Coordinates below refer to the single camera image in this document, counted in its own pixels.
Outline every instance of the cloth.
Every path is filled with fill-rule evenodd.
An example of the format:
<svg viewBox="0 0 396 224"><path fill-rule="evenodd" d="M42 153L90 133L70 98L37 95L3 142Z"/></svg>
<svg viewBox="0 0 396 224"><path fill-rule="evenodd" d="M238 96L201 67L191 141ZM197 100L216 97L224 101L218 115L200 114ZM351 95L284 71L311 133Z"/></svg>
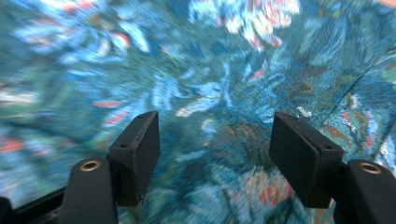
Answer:
<svg viewBox="0 0 396 224"><path fill-rule="evenodd" d="M345 0L0 3L0 195L14 207L160 112L147 201L122 223L332 223L268 156L276 111L395 173L396 10Z"/></svg>

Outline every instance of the patterned fabric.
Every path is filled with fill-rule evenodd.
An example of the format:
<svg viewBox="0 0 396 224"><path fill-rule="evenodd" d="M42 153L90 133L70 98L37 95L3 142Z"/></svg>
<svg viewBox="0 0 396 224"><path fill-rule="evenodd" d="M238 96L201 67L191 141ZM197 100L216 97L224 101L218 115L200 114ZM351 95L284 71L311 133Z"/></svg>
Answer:
<svg viewBox="0 0 396 224"><path fill-rule="evenodd" d="M147 201L122 223L332 223L268 156L275 111L396 174L396 10L361 0L0 3L0 195L65 185L160 112Z"/></svg>

